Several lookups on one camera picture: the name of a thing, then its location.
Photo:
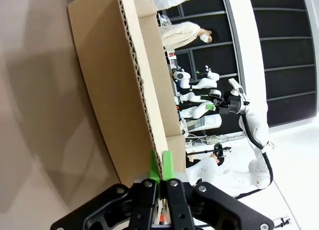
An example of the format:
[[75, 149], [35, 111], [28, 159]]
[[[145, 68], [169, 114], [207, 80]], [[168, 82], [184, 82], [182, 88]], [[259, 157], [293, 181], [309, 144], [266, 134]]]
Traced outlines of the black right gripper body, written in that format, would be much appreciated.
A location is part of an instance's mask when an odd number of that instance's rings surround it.
[[241, 98], [239, 96], [228, 96], [223, 99], [218, 105], [219, 114], [237, 114], [241, 108]]

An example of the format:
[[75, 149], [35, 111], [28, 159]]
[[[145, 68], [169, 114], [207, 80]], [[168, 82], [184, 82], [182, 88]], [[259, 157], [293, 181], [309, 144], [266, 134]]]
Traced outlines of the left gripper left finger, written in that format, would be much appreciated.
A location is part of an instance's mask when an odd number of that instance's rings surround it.
[[93, 199], [60, 218], [52, 230], [113, 230], [128, 223], [127, 230], [149, 230], [158, 199], [159, 170], [150, 153], [148, 177], [131, 187], [114, 184]]

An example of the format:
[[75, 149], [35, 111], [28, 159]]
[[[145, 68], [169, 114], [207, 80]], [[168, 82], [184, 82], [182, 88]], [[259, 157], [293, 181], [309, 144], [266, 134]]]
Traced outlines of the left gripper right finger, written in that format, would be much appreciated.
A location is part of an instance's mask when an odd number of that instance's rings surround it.
[[275, 224], [210, 183], [192, 186], [174, 176], [171, 151], [162, 154], [162, 195], [174, 230], [194, 230], [194, 220], [215, 230], [273, 230]]

